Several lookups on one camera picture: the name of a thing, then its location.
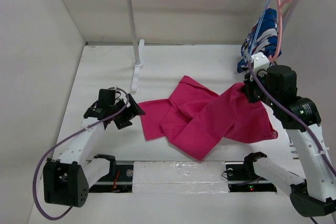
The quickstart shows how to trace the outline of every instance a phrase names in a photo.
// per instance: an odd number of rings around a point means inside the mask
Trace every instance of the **pink fabric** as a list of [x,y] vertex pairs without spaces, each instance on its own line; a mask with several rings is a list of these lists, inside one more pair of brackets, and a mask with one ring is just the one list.
[[226,137],[243,143],[277,138],[261,104],[248,103],[236,83],[218,95],[184,76],[168,99],[139,103],[146,140],[166,136],[169,142],[202,160]]

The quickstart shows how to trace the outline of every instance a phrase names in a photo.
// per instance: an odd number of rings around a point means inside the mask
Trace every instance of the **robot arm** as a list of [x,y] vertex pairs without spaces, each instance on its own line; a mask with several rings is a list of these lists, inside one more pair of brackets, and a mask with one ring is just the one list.
[[67,149],[55,160],[49,159],[43,168],[45,202],[51,204],[81,207],[86,202],[89,188],[100,179],[113,179],[116,176],[114,156],[98,154],[90,157],[90,152],[107,126],[114,121],[117,128],[132,125],[137,115],[144,115],[128,94],[130,106],[114,118],[88,128],[97,120],[114,115],[125,106],[122,99],[116,98],[115,89],[101,89],[98,100],[84,114],[82,134],[74,136]]
[[273,104],[262,92],[251,74],[245,76],[244,92],[249,102],[262,101],[273,109],[274,116],[282,123],[294,143],[302,163],[306,179],[303,179],[273,163],[263,153],[245,157],[246,171],[253,177],[260,176],[284,191],[304,217],[325,216],[336,211],[336,177],[322,154],[330,161],[321,128],[321,118],[315,104],[297,96],[296,73],[287,66],[269,67],[262,53],[253,55],[254,72],[266,90],[287,110],[301,119],[318,138],[323,151],[301,124]]

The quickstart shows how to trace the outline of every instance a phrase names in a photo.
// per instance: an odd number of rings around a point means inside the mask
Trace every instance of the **blue and white patterned fabric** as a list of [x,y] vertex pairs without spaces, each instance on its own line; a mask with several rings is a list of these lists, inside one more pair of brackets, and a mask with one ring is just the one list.
[[[248,70],[246,57],[248,52],[251,50],[252,40],[255,36],[256,29],[259,21],[254,25],[251,32],[248,34],[245,39],[242,48],[241,48],[241,56],[242,60],[237,65],[237,72],[242,73]],[[252,55],[257,52],[262,52],[264,55],[269,57],[270,55],[274,55],[277,50],[278,45],[278,32],[277,32],[277,11],[271,8],[268,8],[265,11],[264,18],[261,22],[260,30],[257,35],[256,42],[254,44]]]

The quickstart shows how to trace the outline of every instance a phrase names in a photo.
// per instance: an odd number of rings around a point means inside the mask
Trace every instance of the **hanging garment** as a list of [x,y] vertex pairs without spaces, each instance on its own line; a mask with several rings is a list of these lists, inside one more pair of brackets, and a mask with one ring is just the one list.
[[146,140],[166,136],[189,156],[203,160],[222,137],[242,143],[277,138],[261,102],[249,103],[236,83],[218,95],[184,76],[168,99],[139,103]]
[[262,52],[267,57],[274,55],[277,50],[278,45],[278,32],[277,32],[277,11],[271,8],[268,8],[265,11],[264,18],[261,22],[261,27],[259,33],[256,35],[256,43],[254,47],[251,49],[252,40],[255,36],[256,29],[258,26],[257,22],[252,28],[251,32],[248,34],[245,39],[242,48],[241,48],[241,56],[242,60],[237,65],[237,72],[242,73],[248,70],[246,57],[248,52],[252,50],[252,55],[257,52]]

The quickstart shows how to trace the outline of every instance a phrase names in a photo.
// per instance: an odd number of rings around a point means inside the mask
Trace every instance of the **pink hanger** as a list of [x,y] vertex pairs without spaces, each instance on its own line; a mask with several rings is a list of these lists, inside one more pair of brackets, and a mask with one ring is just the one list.
[[268,57],[270,62],[274,62],[280,53],[280,48],[281,48],[281,39],[282,39],[282,7],[284,6],[284,4],[289,4],[290,2],[292,2],[292,0],[277,0],[277,10],[278,10],[278,45],[277,45],[277,50],[275,51],[275,54],[273,57]]

